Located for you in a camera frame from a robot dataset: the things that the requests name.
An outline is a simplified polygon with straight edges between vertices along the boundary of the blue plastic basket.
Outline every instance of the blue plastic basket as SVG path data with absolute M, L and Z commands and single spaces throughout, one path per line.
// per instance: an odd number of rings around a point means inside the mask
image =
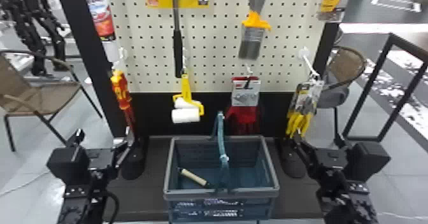
M 262 136 L 174 137 L 164 183 L 170 222 L 266 220 L 280 186 Z M 204 189 L 178 167 L 209 181 Z

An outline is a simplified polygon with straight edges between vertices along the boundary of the black handle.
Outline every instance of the black handle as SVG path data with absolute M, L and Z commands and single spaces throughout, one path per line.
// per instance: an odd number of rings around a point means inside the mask
M 183 40 L 182 32 L 174 31 L 174 60 L 175 60 L 175 77 L 182 77 L 183 69 Z

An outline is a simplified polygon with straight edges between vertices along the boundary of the basket handle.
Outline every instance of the basket handle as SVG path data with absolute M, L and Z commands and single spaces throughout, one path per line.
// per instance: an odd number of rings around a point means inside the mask
M 230 182 L 230 172 L 229 172 L 229 157 L 226 154 L 226 149 L 224 147 L 224 115 L 223 112 L 218 112 L 214 123 L 214 129 L 211 135 L 211 140 L 215 139 L 217 132 L 217 143 L 218 151 L 220 153 L 220 176 L 218 177 L 218 183 L 215 187 L 214 193 L 216 194 L 220 189 L 226 188 L 228 193 L 232 192 L 231 182 Z

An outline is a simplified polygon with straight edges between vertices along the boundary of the hammer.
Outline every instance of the hammer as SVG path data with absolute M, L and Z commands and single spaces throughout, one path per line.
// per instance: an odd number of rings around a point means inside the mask
M 173 0 L 173 14 L 174 14 L 174 60 L 175 60 L 175 77 L 182 77 L 183 69 L 183 39 L 182 32 L 180 31 L 180 17 L 178 14 L 178 0 Z

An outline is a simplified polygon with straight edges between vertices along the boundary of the pegboard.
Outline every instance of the pegboard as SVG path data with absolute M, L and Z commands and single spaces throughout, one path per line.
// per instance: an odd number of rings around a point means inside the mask
M 245 75 L 245 62 L 262 80 L 263 92 L 293 92 L 308 78 L 298 51 L 307 46 L 313 61 L 324 22 L 320 0 L 266 0 L 265 32 L 256 61 L 238 59 L 241 22 L 248 0 L 210 0 L 209 8 L 180 9 L 183 44 L 193 92 L 230 92 L 231 77 Z M 131 92 L 179 92 L 173 55 L 170 8 L 149 8 L 146 0 L 110 0 L 118 40 L 127 51 L 125 70 Z

